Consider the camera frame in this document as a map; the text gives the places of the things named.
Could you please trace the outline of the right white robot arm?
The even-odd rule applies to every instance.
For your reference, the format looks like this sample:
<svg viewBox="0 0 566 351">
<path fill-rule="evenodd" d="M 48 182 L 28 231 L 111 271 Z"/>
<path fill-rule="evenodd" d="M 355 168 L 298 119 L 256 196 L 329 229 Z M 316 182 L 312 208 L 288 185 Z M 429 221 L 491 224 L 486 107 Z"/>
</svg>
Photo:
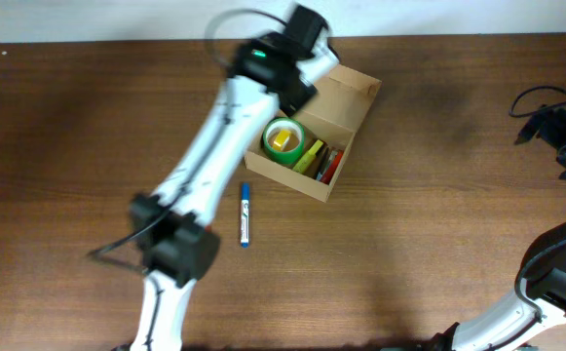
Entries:
<svg viewBox="0 0 566 351">
<path fill-rule="evenodd" d="M 566 109 L 541 106 L 515 144 L 540 138 L 556 150 L 566 180 Z M 566 324 L 566 222 L 540 235 L 522 258 L 512 290 L 488 310 L 436 334 L 419 350 L 525 350 L 534 336 Z"/>
</svg>

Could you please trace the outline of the red black stapler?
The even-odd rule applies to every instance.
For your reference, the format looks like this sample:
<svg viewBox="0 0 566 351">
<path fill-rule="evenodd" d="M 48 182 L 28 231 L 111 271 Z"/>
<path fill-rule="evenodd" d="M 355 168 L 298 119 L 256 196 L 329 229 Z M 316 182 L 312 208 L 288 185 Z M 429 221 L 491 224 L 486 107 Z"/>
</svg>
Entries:
<svg viewBox="0 0 566 351">
<path fill-rule="evenodd" d="M 335 171 L 339 167 L 343 155 L 343 150 L 332 148 L 329 151 L 324 163 L 318 170 L 316 180 L 324 184 L 329 184 L 335 174 Z"/>
</svg>

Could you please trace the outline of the small yellow tape roll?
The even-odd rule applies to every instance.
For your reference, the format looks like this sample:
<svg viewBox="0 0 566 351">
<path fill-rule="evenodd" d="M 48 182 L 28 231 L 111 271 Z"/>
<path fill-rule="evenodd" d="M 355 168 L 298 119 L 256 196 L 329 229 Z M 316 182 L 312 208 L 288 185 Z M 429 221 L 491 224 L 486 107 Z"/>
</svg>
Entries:
<svg viewBox="0 0 566 351">
<path fill-rule="evenodd" d="M 279 130 L 272 139 L 272 148 L 275 151 L 284 152 L 291 137 L 292 132 L 290 130 Z"/>
</svg>

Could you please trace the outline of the green tape roll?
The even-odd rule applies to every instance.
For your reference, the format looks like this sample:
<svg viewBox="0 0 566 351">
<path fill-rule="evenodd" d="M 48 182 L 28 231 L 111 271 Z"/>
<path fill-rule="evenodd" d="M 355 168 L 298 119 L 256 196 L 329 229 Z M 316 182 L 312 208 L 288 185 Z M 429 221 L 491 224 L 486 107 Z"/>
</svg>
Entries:
<svg viewBox="0 0 566 351">
<path fill-rule="evenodd" d="M 301 124 L 289 118 L 276 118 L 262 133 L 263 150 L 272 161 L 290 165 L 298 161 L 305 146 Z"/>
</svg>

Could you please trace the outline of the brown cardboard box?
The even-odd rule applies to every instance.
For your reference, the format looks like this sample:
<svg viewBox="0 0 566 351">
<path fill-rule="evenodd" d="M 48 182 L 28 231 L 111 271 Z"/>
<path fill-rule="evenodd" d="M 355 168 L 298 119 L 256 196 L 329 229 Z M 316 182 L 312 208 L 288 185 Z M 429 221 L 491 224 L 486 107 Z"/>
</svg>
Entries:
<svg viewBox="0 0 566 351">
<path fill-rule="evenodd" d="M 324 146 L 313 164 L 304 174 L 296 173 L 293 166 L 272 161 L 263 150 L 262 136 L 257 136 L 245 154 L 245 166 L 262 176 L 325 202 L 340 175 L 353 141 L 364 121 L 382 81 L 344 65 L 337 65 L 317 83 L 318 94 L 293 116 L 305 131 L 306 152 L 320 139 Z M 341 149 L 344 155 L 329 184 L 316 180 L 316 175 L 329 151 Z"/>
</svg>

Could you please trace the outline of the blue white marker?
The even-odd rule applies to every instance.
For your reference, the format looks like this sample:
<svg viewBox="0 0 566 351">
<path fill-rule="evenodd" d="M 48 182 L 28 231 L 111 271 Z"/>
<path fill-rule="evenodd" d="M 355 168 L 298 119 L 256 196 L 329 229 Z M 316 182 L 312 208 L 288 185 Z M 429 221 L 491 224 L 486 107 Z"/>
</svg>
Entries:
<svg viewBox="0 0 566 351">
<path fill-rule="evenodd" d="M 242 184 L 242 199 L 241 199 L 241 235 L 240 245 L 247 248 L 250 244 L 249 236 L 249 184 Z"/>
</svg>

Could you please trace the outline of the yellow highlighter pen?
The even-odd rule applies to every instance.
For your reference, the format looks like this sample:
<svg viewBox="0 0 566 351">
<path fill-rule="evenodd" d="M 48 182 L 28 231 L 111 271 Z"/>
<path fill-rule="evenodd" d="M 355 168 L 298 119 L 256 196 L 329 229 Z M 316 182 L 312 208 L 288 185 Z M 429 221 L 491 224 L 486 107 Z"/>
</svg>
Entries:
<svg viewBox="0 0 566 351">
<path fill-rule="evenodd" d="M 324 146 L 324 142 L 317 139 L 313 145 L 301 156 L 293 166 L 292 170 L 299 174 L 304 174 L 317 158 L 318 153 Z"/>
</svg>

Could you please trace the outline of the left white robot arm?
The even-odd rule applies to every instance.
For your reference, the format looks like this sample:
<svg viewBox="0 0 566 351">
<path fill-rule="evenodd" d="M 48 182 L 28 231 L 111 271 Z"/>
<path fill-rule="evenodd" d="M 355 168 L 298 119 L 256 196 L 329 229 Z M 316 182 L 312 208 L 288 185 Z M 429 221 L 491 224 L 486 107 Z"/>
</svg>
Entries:
<svg viewBox="0 0 566 351">
<path fill-rule="evenodd" d="M 329 26 L 297 5 L 272 31 L 239 46 L 205 123 L 181 161 L 130 206 L 142 259 L 143 304 L 128 349 L 178 350 L 192 290 L 212 266 L 220 239 L 209 229 L 222 193 L 252 140 L 278 112 L 293 116 L 338 63 Z"/>
</svg>

